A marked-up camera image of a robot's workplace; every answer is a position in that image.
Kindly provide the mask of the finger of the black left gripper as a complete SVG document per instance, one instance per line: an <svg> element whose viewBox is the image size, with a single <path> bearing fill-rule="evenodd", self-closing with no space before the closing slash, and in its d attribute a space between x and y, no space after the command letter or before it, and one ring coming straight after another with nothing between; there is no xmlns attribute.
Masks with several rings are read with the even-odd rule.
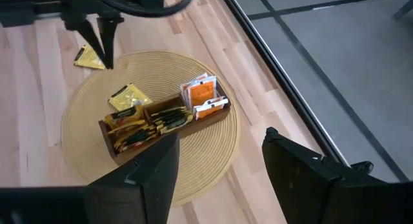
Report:
<svg viewBox="0 0 413 224"><path fill-rule="evenodd" d="M76 24L77 31L79 34L88 42L88 44L93 48L100 60L106 64L105 51L102 47L99 38L94 32L93 26L87 19L81 20Z"/></svg>
<svg viewBox="0 0 413 224"><path fill-rule="evenodd" d="M124 18L116 17L98 17L97 23L103 47L102 62L107 69L114 67L114 36L118 24L122 23Z"/></svg>

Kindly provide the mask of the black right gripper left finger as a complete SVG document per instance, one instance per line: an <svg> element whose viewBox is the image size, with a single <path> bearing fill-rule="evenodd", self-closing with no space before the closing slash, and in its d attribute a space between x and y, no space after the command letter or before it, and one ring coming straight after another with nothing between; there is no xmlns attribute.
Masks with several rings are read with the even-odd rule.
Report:
<svg viewBox="0 0 413 224"><path fill-rule="evenodd" d="M0 188L0 224L166 224L178 168L169 134L87 186Z"/></svg>

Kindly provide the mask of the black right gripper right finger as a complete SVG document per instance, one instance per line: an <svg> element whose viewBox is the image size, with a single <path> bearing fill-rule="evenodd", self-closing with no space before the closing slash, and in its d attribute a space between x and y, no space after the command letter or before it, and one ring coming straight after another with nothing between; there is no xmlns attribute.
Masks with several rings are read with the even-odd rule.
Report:
<svg viewBox="0 0 413 224"><path fill-rule="evenodd" d="M374 166L318 154L268 127L266 170L288 224L413 224L413 181L387 183Z"/></svg>

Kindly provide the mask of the brown wooden tea box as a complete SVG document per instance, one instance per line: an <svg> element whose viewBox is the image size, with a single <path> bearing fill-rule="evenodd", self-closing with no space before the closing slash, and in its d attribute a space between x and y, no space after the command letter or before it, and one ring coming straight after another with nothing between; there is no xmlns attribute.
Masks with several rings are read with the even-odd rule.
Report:
<svg viewBox="0 0 413 224"><path fill-rule="evenodd" d="M220 85L217 86L217 93L219 95L227 97L225 94L225 91L222 89ZM192 134L195 134L196 132L199 132L205 128L207 128L210 125L213 125L219 121L224 120L230 110L231 110L231 102L229 101L223 109L220 111L214 112L213 114L208 115L207 117L204 117L202 119L196 120L195 115L193 115L192 122L186 124L185 126L178 128L174 131L168 132L166 134L159 134L157 132L157 125L153 122L154 119L151 118L152 114L158 113L163 110L167 110L169 108L174 108L174 107L183 107L184 102L183 98L181 97L180 94L174 94L172 96L166 97L164 99L161 99L157 102L151 103L149 105L142 106L143 107L143 120L146 121L145 125L153 125L155 126L156 130L154 131L155 134L157 134L157 137L153 139L149 139L148 141L145 141L144 143L130 148L124 152L119 153L115 148L114 148L114 143L116 140L120 137L123 136L124 134L120 136L109 136L108 132L113 130L109 127L108 124L105 123L104 120L99 121L99 126L104 138L104 141L106 143L106 146L108 148L108 151L112 157L112 159L115 161L115 163L119 166L122 164L126 163L127 161L131 160L134 158L136 155L138 155L140 152L144 151L146 148L150 147L151 145L157 143L160 141L163 137L171 134L171 133L178 133L179 138L184 138L187 136L190 136Z"/></svg>

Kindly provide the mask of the round woven placemat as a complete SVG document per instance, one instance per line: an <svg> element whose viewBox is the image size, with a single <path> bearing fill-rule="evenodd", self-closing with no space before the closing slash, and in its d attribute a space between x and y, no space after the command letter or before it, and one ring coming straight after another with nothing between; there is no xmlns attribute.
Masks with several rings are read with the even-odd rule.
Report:
<svg viewBox="0 0 413 224"><path fill-rule="evenodd" d="M108 98L133 83L153 101L178 94L179 86L202 73L205 64L165 51L136 52L116 59L113 70L93 72L70 98L61 124L66 162L89 184L115 170L98 122L111 112ZM172 204L180 206L207 193L232 164L241 135L239 106L228 116L180 141L179 172Z"/></svg>

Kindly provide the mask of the black metal table frame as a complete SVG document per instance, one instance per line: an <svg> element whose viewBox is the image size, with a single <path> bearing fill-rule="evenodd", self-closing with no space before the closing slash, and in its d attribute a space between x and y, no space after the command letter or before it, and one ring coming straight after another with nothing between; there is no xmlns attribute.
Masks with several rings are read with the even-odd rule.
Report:
<svg viewBox="0 0 413 224"><path fill-rule="evenodd" d="M299 120L298 127L303 128L301 133L309 137L313 142L313 149L319 149L324 155L335 159L336 161L351 167L351 164L345 159L339 151L332 138L329 136L324 126L315 116L314 112L300 94L295 84L281 66L271 49L265 43L261 35L252 24L253 19L272 18L275 22L279 21L279 13L269 7L265 13L247 15L239 6L236 0L224 0L226 6L236 18L237 22L248 37L248 46L252 49L253 55L258 57L260 63L264 63L269 77L276 80L284 93L284 98L288 99L294 107L293 114Z"/></svg>

